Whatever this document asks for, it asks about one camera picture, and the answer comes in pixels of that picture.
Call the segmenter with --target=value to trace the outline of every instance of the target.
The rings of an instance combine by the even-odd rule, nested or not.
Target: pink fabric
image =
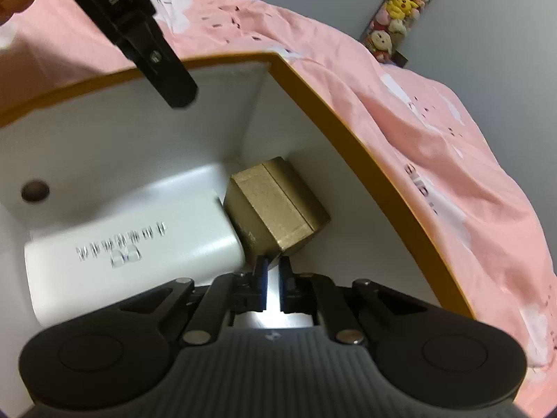
[[[517,404],[557,402],[557,281],[538,219],[456,95],[380,65],[352,38],[257,0],[152,0],[180,57],[276,51],[388,172],[448,261],[478,318],[528,356]],[[72,0],[37,0],[0,28],[0,111],[132,66]]]

